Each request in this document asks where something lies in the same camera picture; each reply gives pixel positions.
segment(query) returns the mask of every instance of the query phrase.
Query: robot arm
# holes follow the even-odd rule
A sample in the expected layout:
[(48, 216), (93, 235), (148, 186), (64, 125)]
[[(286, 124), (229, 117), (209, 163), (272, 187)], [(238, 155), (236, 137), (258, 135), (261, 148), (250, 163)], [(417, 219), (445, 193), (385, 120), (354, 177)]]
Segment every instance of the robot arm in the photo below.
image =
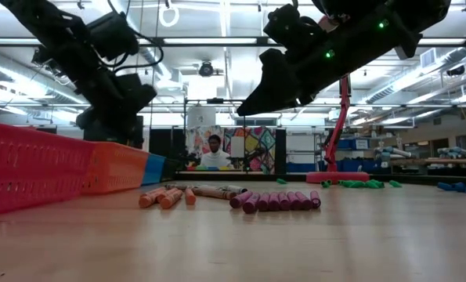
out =
[(117, 77), (101, 58), (113, 60), (138, 52), (135, 32), (124, 13), (108, 13), (88, 25), (46, 0), (0, 0), (42, 44), (40, 61), (53, 61), (91, 106), (77, 119), (80, 128), (100, 124), (114, 139), (130, 140), (136, 114), (157, 94), (137, 74)]
[(311, 103), (318, 91), (391, 49), (414, 56), (421, 31), (443, 20), (451, 0), (312, 0), (338, 24), (325, 30), (294, 5), (268, 15), (264, 32), (287, 51), (260, 55), (262, 79), (238, 108), (240, 116)]

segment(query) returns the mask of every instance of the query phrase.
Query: red plastic basket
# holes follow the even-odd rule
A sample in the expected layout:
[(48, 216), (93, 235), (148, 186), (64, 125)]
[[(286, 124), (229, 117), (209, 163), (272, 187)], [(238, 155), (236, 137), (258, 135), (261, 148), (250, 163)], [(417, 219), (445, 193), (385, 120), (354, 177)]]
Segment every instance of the red plastic basket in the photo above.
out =
[(118, 143), (95, 143), (83, 194), (113, 193), (139, 188), (149, 153)]
[(0, 124), (0, 213), (81, 194), (94, 144)]

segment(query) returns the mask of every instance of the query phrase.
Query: pink crayon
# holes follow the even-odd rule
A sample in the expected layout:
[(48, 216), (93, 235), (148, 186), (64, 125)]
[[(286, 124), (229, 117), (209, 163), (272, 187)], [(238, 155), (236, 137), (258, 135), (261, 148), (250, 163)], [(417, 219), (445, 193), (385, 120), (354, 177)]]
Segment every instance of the pink crayon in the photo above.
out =
[(287, 193), (288, 200), (290, 201), (290, 209), (292, 211), (298, 211), (301, 209), (302, 203), (301, 201), (295, 196), (294, 192)]
[(311, 191), (311, 194), (309, 196), (311, 197), (312, 208), (320, 208), (321, 200), (320, 200), (320, 195), (318, 194), (318, 192)]
[(269, 202), (269, 193), (263, 193), (261, 198), (257, 202), (257, 209), (260, 212), (267, 212)]
[(279, 193), (278, 197), (280, 199), (280, 210), (290, 211), (290, 201), (288, 200), (288, 197), (285, 194), (285, 192)]
[(261, 197), (259, 193), (253, 193), (251, 197), (243, 204), (243, 212), (252, 214), (257, 211), (257, 202)]
[(301, 201), (303, 210), (308, 211), (312, 208), (311, 200), (308, 199), (303, 193), (295, 192), (295, 196), (297, 196), (297, 198)]
[(278, 212), (280, 210), (280, 199), (277, 192), (272, 192), (269, 195), (269, 205), (268, 209), (271, 212)]
[(253, 193), (251, 191), (242, 193), (229, 201), (232, 208), (240, 208)]

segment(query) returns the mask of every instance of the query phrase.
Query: white shirt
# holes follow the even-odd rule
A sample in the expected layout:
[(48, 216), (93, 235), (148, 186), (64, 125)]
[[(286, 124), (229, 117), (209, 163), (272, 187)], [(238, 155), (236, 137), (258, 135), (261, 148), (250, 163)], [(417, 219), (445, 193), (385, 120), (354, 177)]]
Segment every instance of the white shirt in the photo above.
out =
[(223, 150), (218, 150), (215, 153), (206, 153), (203, 156), (201, 156), (201, 164), (206, 167), (229, 167), (232, 168), (231, 161), (228, 160), (227, 158), (230, 157), (230, 155)]

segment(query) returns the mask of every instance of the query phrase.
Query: person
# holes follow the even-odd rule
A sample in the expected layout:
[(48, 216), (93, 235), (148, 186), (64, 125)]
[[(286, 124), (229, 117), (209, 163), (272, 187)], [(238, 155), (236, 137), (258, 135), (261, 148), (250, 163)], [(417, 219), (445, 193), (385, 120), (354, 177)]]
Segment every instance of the person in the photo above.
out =
[(208, 145), (210, 146), (210, 153), (206, 153), (201, 156), (200, 165), (206, 167), (228, 167), (233, 168), (231, 161), (228, 159), (230, 155), (220, 149), (222, 140), (217, 135), (208, 137)]

